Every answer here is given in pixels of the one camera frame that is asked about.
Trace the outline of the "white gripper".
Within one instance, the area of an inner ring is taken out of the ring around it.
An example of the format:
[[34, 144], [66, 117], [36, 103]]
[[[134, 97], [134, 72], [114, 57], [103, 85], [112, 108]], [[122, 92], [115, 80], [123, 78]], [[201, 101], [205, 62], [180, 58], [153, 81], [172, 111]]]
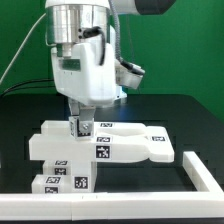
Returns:
[[51, 60], [57, 91], [72, 98], [68, 100], [68, 105], [71, 115], [79, 116], [79, 129], [91, 131], [95, 106], [110, 105], [116, 98], [113, 47], [106, 44], [105, 61], [102, 66], [96, 62], [96, 53], [91, 43], [74, 45], [71, 62], [58, 57], [56, 49], [52, 48]]

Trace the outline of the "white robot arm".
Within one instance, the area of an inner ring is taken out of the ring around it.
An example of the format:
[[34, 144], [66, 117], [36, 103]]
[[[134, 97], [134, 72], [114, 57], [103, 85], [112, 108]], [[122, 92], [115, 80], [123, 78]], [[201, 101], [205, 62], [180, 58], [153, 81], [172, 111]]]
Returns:
[[46, 0], [46, 43], [56, 89], [69, 98], [76, 135], [93, 132], [97, 107], [114, 103], [120, 86], [136, 89], [145, 71], [124, 60], [120, 14], [162, 15], [176, 0]]

